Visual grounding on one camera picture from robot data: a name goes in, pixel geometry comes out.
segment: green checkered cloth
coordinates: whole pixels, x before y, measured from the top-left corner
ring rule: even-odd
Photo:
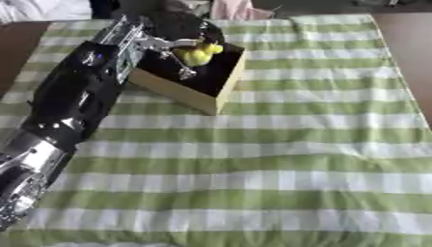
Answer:
[[[432,246],[432,136],[372,17],[215,23],[248,50],[223,113],[128,85],[1,246]],[[3,98],[2,130],[106,25],[50,26]]]

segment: robotic arm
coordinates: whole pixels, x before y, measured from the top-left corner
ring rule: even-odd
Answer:
[[[108,115],[126,78],[147,50],[172,57],[179,78],[195,72],[172,50],[203,41],[169,41],[151,34],[152,22],[125,16],[69,54],[36,89],[31,114],[0,150],[0,231],[28,214],[44,191]]]

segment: brown box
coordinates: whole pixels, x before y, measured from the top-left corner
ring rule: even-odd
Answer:
[[[150,51],[130,73],[129,81],[206,114],[217,115],[244,68],[245,49],[225,43],[224,52],[214,55],[206,66],[196,68],[195,77],[178,80],[179,66],[172,59],[161,60],[159,54]]]

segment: yellow toy duck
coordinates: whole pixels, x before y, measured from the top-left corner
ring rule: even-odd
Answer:
[[[203,66],[211,61],[214,54],[224,51],[224,47],[217,43],[202,43],[194,49],[176,49],[175,54],[188,67]]]

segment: white stripe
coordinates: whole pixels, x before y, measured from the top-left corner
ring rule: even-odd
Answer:
[[[138,162],[136,165],[140,166],[144,164]],[[278,190],[432,194],[432,174],[344,173],[287,170],[197,175],[62,173],[49,190],[57,192],[106,191],[141,193],[182,193],[211,190]]]
[[[376,30],[358,31],[358,32],[308,32],[304,31],[299,34],[229,34],[226,35],[228,42],[252,42],[252,41],[370,41],[378,40],[380,36]]]
[[[15,79],[15,83],[41,82],[49,71],[22,71]]]
[[[17,104],[33,97],[32,92],[9,92],[4,95],[3,103]],[[229,97],[231,103],[338,103],[382,101],[396,102],[413,100],[405,89],[360,89],[346,91],[234,91]],[[125,93],[119,97],[117,103],[173,103],[166,97],[146,91]]]
[[[351,80],[365,77],[399,78],[397,68],[355,68],[355,69],[245,69],[244,80]]]
[[[361,89],[350,91],[235,91],[231,93],[229,98],[229,102],[235,103],[395,102],[400,100],[411,100],[410,95],[405,89]]]
[[[66,53],[38,54],[32,56],[28,63],[59,63],[67,56]],[[385,49],[293,49],[293,50],[255,50],[247,51],[246,59],[273,60],[273,59],[380,59],[389,58]]]
[[[253,158],[295,154],[345,154],[359,158],[432,157],[432,143],[131,143],[90,141],[80,157]]]
[[[11,128],[23,116],[0,116],[0,128]],[[109,115],[99,128],[170,129],[170,128],[222,128],[222,129],[353,129],[353,128],[425,128],[420,114],[359,114],[359,115],[299,115],[299,116],[231,116],[197,115]]]
[[[90,37],[42,37],[40,45],[78,45]],[[369,41],[379,39],[378,32],[302,32],[301,34],[231,34],[226,35],[230,42],[252,42],[252,41],[285,41],[293,42],[299,39],[305,41]]]
[[[221,26],[287,26],[293,22],[304,25],[349,25],[349,24],[367,24],[373,23],[370,14],[321,14],[294,16],[290,19],[272,19],[272,20],[210,20],[212,23]]]
[[[432,234],[432,214],[334,209],[148,211],[37,208],[27,224],[16,227],[135,233],[280,230]]]

